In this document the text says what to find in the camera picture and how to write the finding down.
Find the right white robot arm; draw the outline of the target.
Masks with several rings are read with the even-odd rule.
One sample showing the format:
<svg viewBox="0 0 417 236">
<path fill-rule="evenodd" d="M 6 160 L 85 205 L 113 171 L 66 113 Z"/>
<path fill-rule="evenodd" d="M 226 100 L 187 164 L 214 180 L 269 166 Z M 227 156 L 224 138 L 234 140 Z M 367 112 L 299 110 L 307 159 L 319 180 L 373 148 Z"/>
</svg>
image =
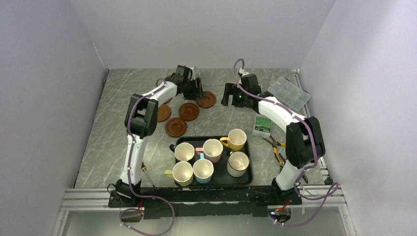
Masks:
<svg viewBox="0 0 417 236">
<path fill-rule="evenodd" d="M 277 187 L 271 190 L 271 198 L 275 203 L 285 203 L 290 197 L 289 189 L 294 188 L 301 173 L 313 168 L 326 152 L 319 120 L 299 115 L 279 102 L 270 92 L 262 92 L 255 74 L 241 76 L 239 84 L 226 83 L 222 105 L 229 105 L 230 96 L 233 97 L 233 106 L 251 108 L 285 131 L 287 160 L 272 182 Z"/>
</svg>

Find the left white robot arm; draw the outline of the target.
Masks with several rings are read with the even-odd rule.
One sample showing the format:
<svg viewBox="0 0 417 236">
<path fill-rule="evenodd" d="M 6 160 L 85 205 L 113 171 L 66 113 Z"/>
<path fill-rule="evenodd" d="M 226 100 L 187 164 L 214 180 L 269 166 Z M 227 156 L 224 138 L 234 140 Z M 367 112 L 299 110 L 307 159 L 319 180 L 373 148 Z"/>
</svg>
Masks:
<svg viewBox="0 0 417 236">
<path fill-rule="evenodd" d="M 115 184 L 116 193 L 130 207 L 136 206 L 142 197 L 142 163 L 149 137 L 157 127 L 158 108 L 178 94 L 182 94 L 185 100 L 204 97 L 201 79 L 195 77 L 194 69 L 179 65 L 172 75 L 157 80 L 153 90 L 130 98 L 124 123 L 127 129 L 126 158 L 122 174 Z"/>
</svg>

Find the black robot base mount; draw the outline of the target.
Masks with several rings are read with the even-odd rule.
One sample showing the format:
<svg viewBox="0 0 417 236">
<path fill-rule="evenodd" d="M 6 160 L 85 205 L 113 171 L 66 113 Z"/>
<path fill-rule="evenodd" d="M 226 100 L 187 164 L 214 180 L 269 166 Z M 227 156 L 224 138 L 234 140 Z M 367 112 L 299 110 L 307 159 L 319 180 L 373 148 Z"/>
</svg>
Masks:
<svg viewBox="0 0 417 236">
<path fill-rule="evenodd" d="M 266 217 L 274 207 L 299 206 L 301 198 L 293 190 L 281 192 L 270 185 L 178 188 L 142 187 L 134 196 L 126 185 L 119 192 L 117 184 L 109 184 L 110 208 L 135 208 L 145 219 L 186 216 L 251 215 Z"/>
</svg>

